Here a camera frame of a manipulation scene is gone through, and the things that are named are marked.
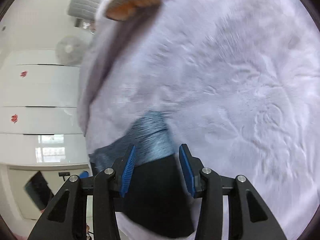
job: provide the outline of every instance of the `blue fabric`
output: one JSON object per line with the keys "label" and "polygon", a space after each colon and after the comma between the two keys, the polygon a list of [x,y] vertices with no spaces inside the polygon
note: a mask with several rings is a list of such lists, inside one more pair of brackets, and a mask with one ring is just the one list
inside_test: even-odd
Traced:
{"label": "blue fabric", "polygon": [[130,144],[134,144],[137,148],[136,166],[175,153],[162,113],[148,111],[132,124],[126,135],[89,154],[90,162],[95,163],[99,171],[109,168],[116,158],[124,155]]}

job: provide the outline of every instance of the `white bedspread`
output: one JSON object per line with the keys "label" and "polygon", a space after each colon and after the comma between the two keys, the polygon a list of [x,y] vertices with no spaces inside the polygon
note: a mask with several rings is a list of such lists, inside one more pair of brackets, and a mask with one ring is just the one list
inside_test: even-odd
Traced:
{"label": "white bedspread", "polygon": [[[320,187],[320,34],[301,2],[164,0],[125,23],[102,11],[81,69],[88,153],[163,111],[177,151],[187,143],[220,175],[245,175],[296,240]],[[163,239],[117,219],[130,239]]]}

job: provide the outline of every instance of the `red decoration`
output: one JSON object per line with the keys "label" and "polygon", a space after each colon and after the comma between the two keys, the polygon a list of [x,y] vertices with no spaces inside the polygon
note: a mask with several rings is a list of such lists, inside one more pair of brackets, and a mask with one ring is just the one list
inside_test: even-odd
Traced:
{"label": "red decoration", "polygon": [[11,116],[11,122],[16,123],[18,121],[18,116],[15,114]]}
{"label": "red decoration", "polygon": [[23,72],[21,72],[20,76],[25,77],[27,74],[28,74],[28,71],[23,71]]}

